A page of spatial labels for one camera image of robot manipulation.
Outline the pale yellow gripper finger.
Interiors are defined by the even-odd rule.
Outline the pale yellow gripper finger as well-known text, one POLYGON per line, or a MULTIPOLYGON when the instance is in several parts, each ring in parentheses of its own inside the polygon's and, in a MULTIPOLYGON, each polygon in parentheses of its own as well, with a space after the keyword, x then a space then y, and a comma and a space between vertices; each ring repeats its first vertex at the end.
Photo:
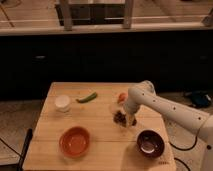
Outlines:
POLYGON ((128 116, 128 125, 129 126, 134 126, 137 123, 137 120, 134 115, 129 115, 128 116))

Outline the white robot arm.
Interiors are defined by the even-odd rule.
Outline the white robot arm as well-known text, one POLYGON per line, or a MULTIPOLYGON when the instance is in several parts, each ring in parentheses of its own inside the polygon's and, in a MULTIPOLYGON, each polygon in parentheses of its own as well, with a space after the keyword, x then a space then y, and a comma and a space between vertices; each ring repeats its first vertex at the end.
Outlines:
POLYGON ((147 106, 173 120, 206 143, 200 171, 213 171, 213 115, 160 97, 151 81, 145 80, 128 89, 123 104, 127 115, 135 115, 140 106, 147 106))

